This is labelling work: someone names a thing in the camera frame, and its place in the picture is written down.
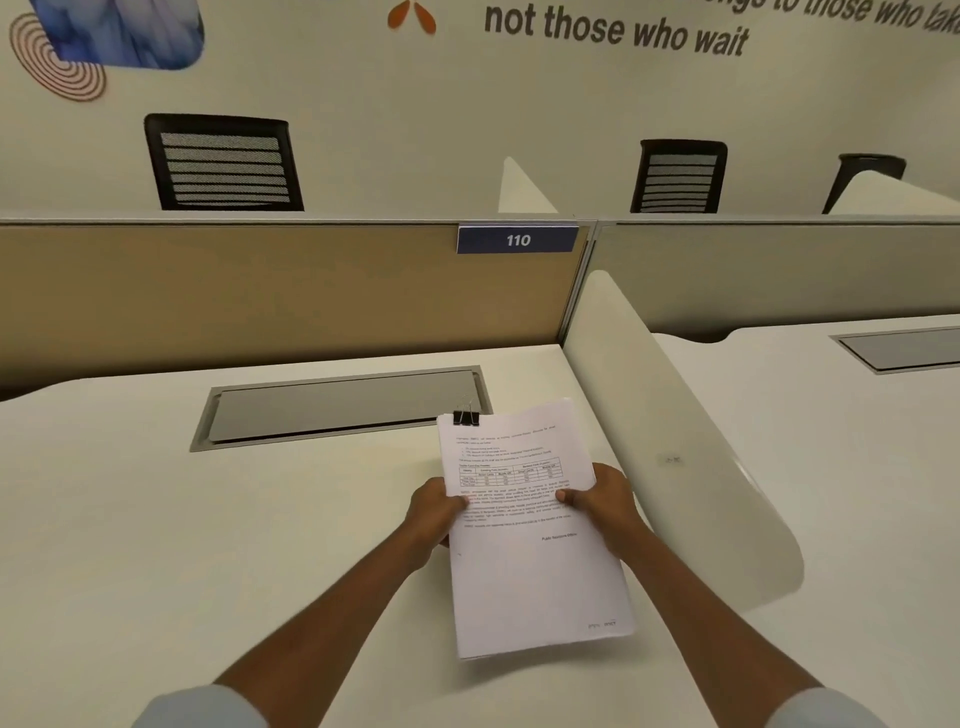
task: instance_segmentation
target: orange quotation mark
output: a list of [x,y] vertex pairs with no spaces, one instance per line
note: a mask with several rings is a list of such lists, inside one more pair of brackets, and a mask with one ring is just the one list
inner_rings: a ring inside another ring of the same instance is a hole
[[[389,25],[392,30],[396,30],[403,25],[403,21],[407,19],[407,13],[409,11],[410,0],[403,0],[402,3],[387,13],[387,25]],[[437,21],[434,20],[433,15],[430,14],[427,8],[420,3],[414,3],[414,13],[417,16],[417,20],[420,21],[420,27],[423,28],[423,31],[427,35],[432,36],[437,32]]]

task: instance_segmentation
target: black mesh chair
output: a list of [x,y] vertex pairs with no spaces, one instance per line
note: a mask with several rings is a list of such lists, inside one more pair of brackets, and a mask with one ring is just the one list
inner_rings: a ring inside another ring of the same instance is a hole
[[163,209],[303,210],[287,122],[152,113],[143,126]]
[[906,171],[906,159],[893,157],[892,155],[840,155],[840,169],[837,170],[833,187],[830,188],[830,193],[827,195],[827,204],[824,205],[825,215],[836,205],[840,195],[850,184],[850,180],[860,172],[868,170],[879,172],[881,175],[892,177],[895,180],[902,180],[903,173]]
[[631,212],[716,212],[727,145],[697,139],[644,139]]

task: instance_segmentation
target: document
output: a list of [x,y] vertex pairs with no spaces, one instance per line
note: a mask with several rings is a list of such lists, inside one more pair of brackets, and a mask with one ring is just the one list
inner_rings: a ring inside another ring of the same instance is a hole
[[450,531],[461,659],[632,634],[619,560],[554,496],[595,482],[573,402],[437,424],[446,491],[470,501]]

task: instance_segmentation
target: spiral pattern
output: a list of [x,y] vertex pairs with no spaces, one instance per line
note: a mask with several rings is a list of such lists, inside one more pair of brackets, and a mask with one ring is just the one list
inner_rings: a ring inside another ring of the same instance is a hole
[[107,90],[104,67],[99,63],[61,61],[32,12],[25,12],[11,23],[10,46],[27,73],[64,99],[93,101]]

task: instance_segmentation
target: forearm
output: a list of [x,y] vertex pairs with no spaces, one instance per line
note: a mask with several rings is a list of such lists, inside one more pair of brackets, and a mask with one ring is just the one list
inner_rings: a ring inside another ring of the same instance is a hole
[[792,695],[820,686],[649,529],[637,531],[624,561],[660,612],[719,728],[763,728]]
[[316,728],[380,615],[416,567],[399,529],[216,683],[243,695],[271,728]]

